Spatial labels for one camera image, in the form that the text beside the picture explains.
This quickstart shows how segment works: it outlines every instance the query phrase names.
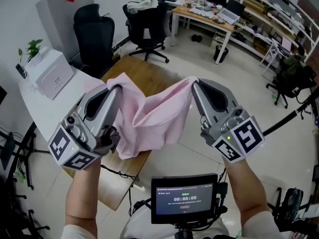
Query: green plant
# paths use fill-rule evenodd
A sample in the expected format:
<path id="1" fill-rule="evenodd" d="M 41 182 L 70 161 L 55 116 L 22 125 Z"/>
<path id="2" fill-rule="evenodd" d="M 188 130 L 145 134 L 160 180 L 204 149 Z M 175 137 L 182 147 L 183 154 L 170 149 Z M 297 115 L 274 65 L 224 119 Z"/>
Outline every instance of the green plant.
<path id="1" fill-rule="evenodd" d="M 32 40 L 28 43 L 29 47 L 26 49 L 27 53 L 23 53 L 23 51 L 19 48 L 19 56 L 20 56 L 20 62 L 22 60 L 23 55 L 28 55 L 27 63 L 30 62 L 32 58 L 35 57 L 36 54 L 38 54 L 40 50 L 40 45 L 38 45 L 40 42 L 42 42 L 42 39 L 39 40 Z"/>

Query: potted plant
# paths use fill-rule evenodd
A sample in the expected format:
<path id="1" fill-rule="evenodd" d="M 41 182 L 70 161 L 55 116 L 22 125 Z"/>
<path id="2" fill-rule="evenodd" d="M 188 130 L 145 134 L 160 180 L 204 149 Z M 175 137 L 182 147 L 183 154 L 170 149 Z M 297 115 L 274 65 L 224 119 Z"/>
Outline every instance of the potted plant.
<path id="1" fill-rule="evenodd" d="M 42 55 L 39 53 L 40 50 L 40 43 L 42 42 L 42 39 L 39 40 L 32 40 L 28 43 L 29 47 L 26 49 L 27 53 L 23 53 L 23 51 L 19 48 L 19 56 L 20 56 L 20 62 L 22 60 L 23 55 L 27 55 L 27 63 L 30 61 L 33 63 L 33 65 L 37 65 L 42 60 Z"/>

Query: wooden table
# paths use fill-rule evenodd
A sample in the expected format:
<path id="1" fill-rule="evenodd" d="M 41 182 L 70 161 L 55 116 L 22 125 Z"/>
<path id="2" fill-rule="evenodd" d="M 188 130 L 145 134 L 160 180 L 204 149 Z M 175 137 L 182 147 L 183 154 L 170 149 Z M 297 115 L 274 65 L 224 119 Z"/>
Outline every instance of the wooden table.
<path id="1" fill-rule="evenodd" d="M 126 73 L 140 90 L 142 90 L 145 96 L 158 94 L 180 80 L 178 76 L 166 72 L 165 69 L 159 66 L 130 56 L 125 56 L 120 59 L 103 76 L 102 80 L 107 82 L 108 79 L 115 78 L 122 73 Z M 136 158 L 125 160 L 121 160 L 117 152 L 113 154 L 109 153 L 102 158 L 102 164 L 112 170 L 137 176 L 150 153 L 151 150 L 142 151 Z M 73 170 L 65 169 L 65 171 L 72 178 L 74 177 L 75 172 Z M 116 211 L 132 183 L 133 180 L 130 178 L 125 179 L 105 169 L 101 169 L 99 200 Z"/>
<path id="2" fill-rule="evenodd" d="M 172 10 L 173 12 L 173 19 L 172 19 L 172 31 L 171 31 L 171 46 L 174 46 L 175 45 L 175 35 L 176 35 L 176 30 L 178 28 L 178 22 L 179 22 L 179 17 L 182 16 L 182 17 L 185 17 L 185 18 L 188 18 L 188 19 L 193 19 L 193 20 L 196 20 L 196 21 L 199 21 L 199 22 L 202 22 L 202 23 L 205 23 L 207 25 L 210 25 L 212 27 L 215 27 L 217 29 L 220 29 L 222 31 L 225 31 L 226 32 L 226 36 L 225 36 L 225 39 L 224 39 L 224 43 L 220 49 L 220 52 L 219 52 L 219 55 L 217 57 L 217 60 L 216 60 L 216 65 L 218 65 L 219 63 L 219 60 L 226 48 L 226 45 L 228 43 L 228 40 L 231 36 L 231 33 L 234 31 L 234 25 L 230 25 L 228 24 L 227 22 L 224 22 L 225 24 L 224 25 L 221 25 L 221 24 L 218 24 L 218 23 L 215 23 L 213 21 L 213 19 L 218 19 L 218 17 L 214 17 L 213 19 L 209 19 L 209 18 L 205 18 L 203 16 L 200 16 L 200 15 L 197 15 L 197 14 L 194 14 L 194 13 L 191 13 L 191 12 L 188 12 L 190 9 L 189 8 L 186 8 L 186 7 L 176 7 L 175 9 Z"/>

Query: black pole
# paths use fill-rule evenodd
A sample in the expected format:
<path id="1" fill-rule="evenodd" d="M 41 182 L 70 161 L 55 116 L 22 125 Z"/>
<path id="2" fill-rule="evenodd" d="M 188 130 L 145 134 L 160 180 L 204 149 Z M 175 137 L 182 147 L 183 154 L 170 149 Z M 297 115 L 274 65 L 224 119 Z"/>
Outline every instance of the black pole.
<path id="1" fill-rule="evenodd" d="M 288 116 L 284 117 L 281 121 L 274 124 L 272 127 L 267 129 L 263 132 L 264 136 L 267 136 L 271 134 L 272 132 L 276 131 L 289 121 L 291 121 L 294 117 L 296 117 L 299 113 L 304 111 L 312 102 L 316 100 L 316 98 L 319 97 L 319 87 L 315 89 L 315 91 L 312 92 L 312 94 L 306 99 L 306 101 L 296 110 L 294 110 L 292 113 L 290 113 Z"/>

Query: trash can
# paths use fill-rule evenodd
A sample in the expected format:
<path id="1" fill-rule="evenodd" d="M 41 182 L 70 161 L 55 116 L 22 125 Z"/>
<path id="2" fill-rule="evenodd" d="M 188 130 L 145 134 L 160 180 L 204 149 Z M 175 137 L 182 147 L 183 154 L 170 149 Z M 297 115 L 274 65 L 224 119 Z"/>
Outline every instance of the trash can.
<path id="1" fill-rule="evenodd" d="M 215 50 L 215 55 L 214 55 L 214 60 L 216 61 L 217 58 L 218 58 L 218 55 L 219 55 L 219 52 L 220 52 L 220 49 L 221 49 L 221 45 L 217 45 L 216 46 L 216 50 Z M 228 54 L 228 49 L 225 48 L 224 52 L 223 52 L 223 55 L 221 55 L 221 58 L 219 60 L 219 63 L 223 62 L 226 55 Z"/>

